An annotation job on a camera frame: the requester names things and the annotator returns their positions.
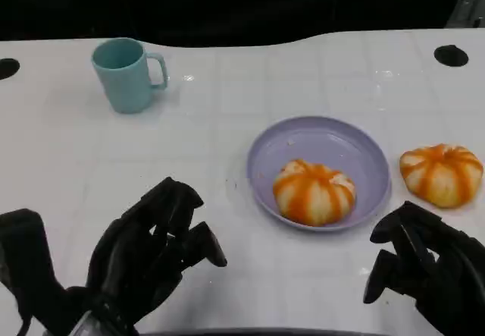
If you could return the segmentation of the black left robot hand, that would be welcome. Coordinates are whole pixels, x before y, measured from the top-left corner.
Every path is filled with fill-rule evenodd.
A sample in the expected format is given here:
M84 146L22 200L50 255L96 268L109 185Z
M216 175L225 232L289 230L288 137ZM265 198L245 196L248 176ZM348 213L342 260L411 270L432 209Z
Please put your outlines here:
M166 177L110 223L92 253L86 287L133 326L174 292L188 268L205 259L227 266L210 227L191 225L203 204L190 185Z

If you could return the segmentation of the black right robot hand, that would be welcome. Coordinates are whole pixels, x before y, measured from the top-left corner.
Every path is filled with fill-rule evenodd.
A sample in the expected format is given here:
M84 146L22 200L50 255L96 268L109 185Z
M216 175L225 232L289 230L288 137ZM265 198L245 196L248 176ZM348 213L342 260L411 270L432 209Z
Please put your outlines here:
M374 227L381 250L363 301L375 302L385 289L415 300L418 312L444 335L484 333L484 246L441 217L404 202Z

